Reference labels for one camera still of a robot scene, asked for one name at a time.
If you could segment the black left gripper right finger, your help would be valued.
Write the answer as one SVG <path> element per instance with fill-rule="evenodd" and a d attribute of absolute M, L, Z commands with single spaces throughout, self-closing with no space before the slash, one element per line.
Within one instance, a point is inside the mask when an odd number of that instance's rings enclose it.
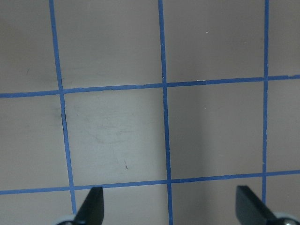
<path fill-rule="evenodd" d="M 273 225 L 278 218 L 248 186 L 237 186 L 235 215 L 241 225 Z"/>

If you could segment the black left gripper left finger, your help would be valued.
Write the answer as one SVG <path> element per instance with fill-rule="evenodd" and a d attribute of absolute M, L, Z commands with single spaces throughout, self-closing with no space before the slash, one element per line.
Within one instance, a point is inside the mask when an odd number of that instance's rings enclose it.
<path fill-rule="evenodd" d="M 74 225 L 101 225 L 104 220 L 102 187 L 93 187 L 73 219 Z"/>

